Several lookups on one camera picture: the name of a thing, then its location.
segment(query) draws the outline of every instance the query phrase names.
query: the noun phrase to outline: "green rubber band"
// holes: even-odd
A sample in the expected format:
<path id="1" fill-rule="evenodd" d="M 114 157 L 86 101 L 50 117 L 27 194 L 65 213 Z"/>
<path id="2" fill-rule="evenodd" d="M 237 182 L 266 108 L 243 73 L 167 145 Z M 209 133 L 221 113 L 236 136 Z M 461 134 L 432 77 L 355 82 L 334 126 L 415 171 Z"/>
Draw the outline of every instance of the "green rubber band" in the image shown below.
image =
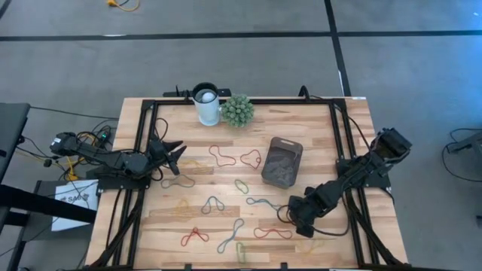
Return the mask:
<path id="1" fill-rule="evenodd" d="M 242 189 L 241 187 L 239 187 L 238 183 L 241 183 L 242 185 L 244 185 L 244 187 L 246 187 L 246 192 L 243 191 L 243 189 Z M 236 179 L 236 180 L 234 180 L 234 185 L 236 186 L 236 188 L 237 188 L 239 191 L 241 191 L 241 193 L 243 193 L 243 194 L 245 194 L 245 195 L 246 195 L 247 193 L 249 193 L 249 187 L 248 187 L 248 185 L 247 185 L 244 181 L 241 181 L 241 180 L 239 180 L 239 179 Z"/>
<path id="2" fill-rule="evenodd" d="M 238 263 L 246 263 L 246 249 L 241 242 L 236 243 L 236 256 L 238 257 Z"/>

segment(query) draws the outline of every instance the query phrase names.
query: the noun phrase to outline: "red rubber band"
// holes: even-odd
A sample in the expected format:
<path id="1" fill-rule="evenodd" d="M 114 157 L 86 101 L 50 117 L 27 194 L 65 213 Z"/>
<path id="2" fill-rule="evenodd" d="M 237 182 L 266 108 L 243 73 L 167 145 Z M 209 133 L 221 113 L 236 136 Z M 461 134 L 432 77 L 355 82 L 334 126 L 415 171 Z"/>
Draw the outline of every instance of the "red rubber band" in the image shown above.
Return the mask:
<path id="1" fill-rule="evenodd" d="M 243 157 L 246 157 L 246 156 L 252 154 L 254 151 L 258 152 L 258 155 L 259 155 L 259 157 L 256 157 L 256 163 L 258 163 L 256 166 L 253 166 L 251 163 L 246 163 L 245 161 L 243 161 Z M 256 149 L 254 149 L 254 150 L 248 152 L 247 154 L 241 155 L 241 163 L 243 163 L 243 164 L 245 164 L 245 165 L 249 165 L 249 166 L 251 166 L 253 169 L 258 169 L 259 165 L 261 165 L 261 154 L 260 154 L 260 152 L 259 152 L 258 150 L 256 150 Z"/>
<path id="2" fill-rule="evenodd" d="M 219 164 L 218 156 L 216 156 L 216 154 L 214 154 L 214 153 L 211 152 L 211 148 L 212 148 L 212 147 L 218 147 L 219 157 L 231 158 L 232 160 L 234 160 L 234 163 L 227 163 L 227 164 L 224 164 L 224 165 Z M 211 147 L 209 147 L 209 153 L 210 153 L 213 157 L 216 158 L 216 164 L 217 164 L 219 167 L 221 167 L 221 166 L 234 166 L 234 165 L 236 165 L 236 158 L 230 157 L 230 156 L 228 156 L 228 155 L 222 155 L 222 154 L 221 154 L 221 149 L 220 149 L 220 147 L 217 146 L 217 145 L 211 145 Z"/>
<path id="3" fill-rule="evenodd" d="M 186 236 L 183 236 L 182 239 L 181 239 L 181 245 L 182 246 L 186 246 L 188 245 L 188 242 L 189 242 L 189 239 L 194 236 L 194 235 L 198 235 L 204 242 L 208 242 L 209 241 L 209 235 L 205 234 L 205 233 L 200 233 L 199 230 L 194 227 L 193 230 L 191 231 L 191 233 L 189 233 L 188 235 Z"/>
<path id="4" fill-rule="evenodd" d="M 256 230 L 260 230 L 266 234 L 264 234 L 263 236 L 257 236 L 256 235 Z M 269 230 L 263 230 L 259 227 L 256 227 L 254 230 L 253 230 L 253 234 L 255 235 L 256 238 L 258 239 L 263 239 L 264 237 L 268 236 L 268 234 L 270 233 L 278 233 L 279 236 L 281 236 L 283 239 L 290 239 L 291 237 L 293 237 L 293 233 L 290 231 L 290 230 L 277 230 L 277 229 L 269 229 Z M 289 233 L 289 236 L 283 236 L 281 233 Z"/>

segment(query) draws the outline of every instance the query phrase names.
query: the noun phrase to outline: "small bin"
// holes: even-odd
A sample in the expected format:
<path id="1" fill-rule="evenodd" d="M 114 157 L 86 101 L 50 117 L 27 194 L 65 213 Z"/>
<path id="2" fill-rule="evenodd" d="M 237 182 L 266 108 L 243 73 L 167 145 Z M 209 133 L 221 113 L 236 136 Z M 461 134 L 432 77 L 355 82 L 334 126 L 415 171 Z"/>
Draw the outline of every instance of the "small bin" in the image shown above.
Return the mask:
<path id="1" fill-rule="evenodd" d="M 261 172 L 263 182 L 288 189 L 296 181 L 302 153 L 300 143 L 273 137 Z"/>

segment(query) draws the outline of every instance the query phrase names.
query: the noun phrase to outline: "white ball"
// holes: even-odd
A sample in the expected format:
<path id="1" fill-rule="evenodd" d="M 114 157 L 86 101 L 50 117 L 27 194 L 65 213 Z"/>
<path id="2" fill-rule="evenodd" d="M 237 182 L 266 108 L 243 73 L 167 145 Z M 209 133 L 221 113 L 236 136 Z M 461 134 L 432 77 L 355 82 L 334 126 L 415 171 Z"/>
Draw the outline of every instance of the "white ball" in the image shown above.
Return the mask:
<path id="1" fill-rule="evenodd" d="M 212 93 L 204 93 L 202 100 L 203 102 L 211 102 L 214 99 L 214 97 L 215 96 Z"/>

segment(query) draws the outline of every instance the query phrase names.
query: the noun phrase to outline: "white paper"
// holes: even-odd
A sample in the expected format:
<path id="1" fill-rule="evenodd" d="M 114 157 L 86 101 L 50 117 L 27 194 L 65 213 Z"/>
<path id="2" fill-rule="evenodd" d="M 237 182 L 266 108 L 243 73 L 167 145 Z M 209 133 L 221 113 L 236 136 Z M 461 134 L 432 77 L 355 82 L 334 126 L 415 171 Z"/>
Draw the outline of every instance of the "white paper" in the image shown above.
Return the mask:
<path id="1" fill-rule="evenodd" d="M 67 185 L 56 187 L 55 199 L 97 210 L 97 182 L 98 180 L 71 181 Z M 87 222 L 73 221 L 65 218 L 59 218 L 55 221 L 56 219 L 57 217 L 52 217 L 52 231 L 67 230 L 88 224 Z"/>

